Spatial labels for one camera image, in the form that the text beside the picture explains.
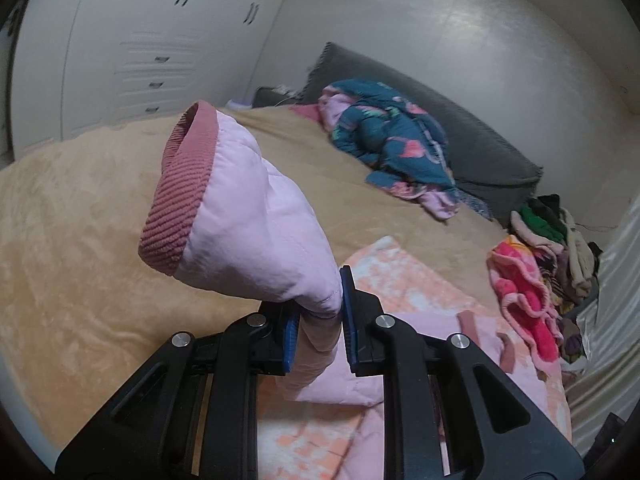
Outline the pink quilted jacket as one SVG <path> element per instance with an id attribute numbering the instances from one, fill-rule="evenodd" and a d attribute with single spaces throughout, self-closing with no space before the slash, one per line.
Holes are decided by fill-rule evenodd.
<path id="1" fill-rule="evenodd" d="M 198 289 L 297 302 L 293 368 L 274 380 L 293 402 L 328 385 L 323 376 L 344 348 L 338 266 L 351 256 L 335 259 L 306 195 L 265 158 L 238 114 L 197 102 L 178 120 L 139 254 Z"/>

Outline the bag of clothes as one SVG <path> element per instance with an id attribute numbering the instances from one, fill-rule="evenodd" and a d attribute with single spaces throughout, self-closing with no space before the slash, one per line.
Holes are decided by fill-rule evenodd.
<path id="1" fill-rule="evenodd" d="M 582 332 L 571 318 L 559 318 L 558 327 L 562 335 L 559 344 L 561 370 L 564 374 L 580 375 L 588 365 Z"/>

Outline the pile of folded clothes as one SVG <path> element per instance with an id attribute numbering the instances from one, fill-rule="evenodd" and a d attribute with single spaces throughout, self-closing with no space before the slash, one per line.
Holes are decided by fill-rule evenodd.
<path id="1" fill-rule="evenodd" d="M 531 197 L 510 213 L 510 232 L 533 253 L 552 306 L 575 321 L 599 297 L 603 250 L 578 230 L 558 194 Z"/>

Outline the orange plaid blanket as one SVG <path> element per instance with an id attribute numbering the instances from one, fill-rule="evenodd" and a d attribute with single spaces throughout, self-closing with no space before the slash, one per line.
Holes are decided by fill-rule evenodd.
<path id="1" fill-rule="evenodd" d="M 347 261 L 358 288 L 418 332 L 469 335 L 502 366 L 563 436 L 572 435 L 560 373 L 538 373 L 529 350 L 495 309 L 480 304 L 386 236 Z M 285 401 L 271 377 L 258 390 L 258 476 L 262 479 L 379 479 L 383 475 L 382 380 L 350 374 L 337 349 L 324 374 L 298 401 Z"/>

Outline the cream satin curtain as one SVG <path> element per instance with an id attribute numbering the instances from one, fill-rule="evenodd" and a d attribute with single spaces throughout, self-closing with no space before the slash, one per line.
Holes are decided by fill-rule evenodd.
<path id="1" fill-rule="evenodd" d="M 598 301 L 578 316 L 588 353 L 566 390 L 574 447 L 585 454 L 608 414 L 628 419 L 639 401 L 639 204 L 603 254 Z"/>

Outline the tan bedspread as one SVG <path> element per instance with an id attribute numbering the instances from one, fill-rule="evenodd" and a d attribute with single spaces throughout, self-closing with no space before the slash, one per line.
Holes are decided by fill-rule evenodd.
<path id="1" fill-rule="evenodd" d="M 284 107 L 236 116 L 306 195 L 335 259 L 391 236 L 486 307 L 497 222 L 461 207 L 440 223 L 367 185 L 363 165 Z M 217 333 L 256 308 L 183 285 L 138 255 L 174 118 L 99 128 L 40 148 L 1 174 L 1 354 L 57 448 L 173 333 Z"/>

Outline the hot pink fleece garment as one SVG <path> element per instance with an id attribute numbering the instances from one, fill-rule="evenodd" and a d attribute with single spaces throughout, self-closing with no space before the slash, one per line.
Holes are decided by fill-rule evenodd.
<path id="1" fill-rule="evenodd" d="M 559 375 L 559 315 L 532 251 L 508 235 L 489 252 L 487 267 L 502 316 L 525 342 L 534 367 L 548 377 Z"/>

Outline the blue flamingo duvet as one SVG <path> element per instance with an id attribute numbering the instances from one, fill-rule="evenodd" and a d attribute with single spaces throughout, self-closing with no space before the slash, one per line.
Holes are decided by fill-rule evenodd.
<path id="1" fill-rule="evenodd" d="M 370 185 L 438 221 L 457 214 L 446 133 L 422 107 L 382 82 L 343 79 L 322 90 L 318 110 L 331 143 L 370 168 Z"/>

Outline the white wardrobe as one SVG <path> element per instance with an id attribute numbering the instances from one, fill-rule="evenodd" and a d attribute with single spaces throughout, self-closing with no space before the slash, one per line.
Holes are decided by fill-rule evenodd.
<path id="1" fill-rule="evenodd" d="M 15 156 L 197 100 L 246 100 L 282 2 L 28 0 L 11 75 Z"/>

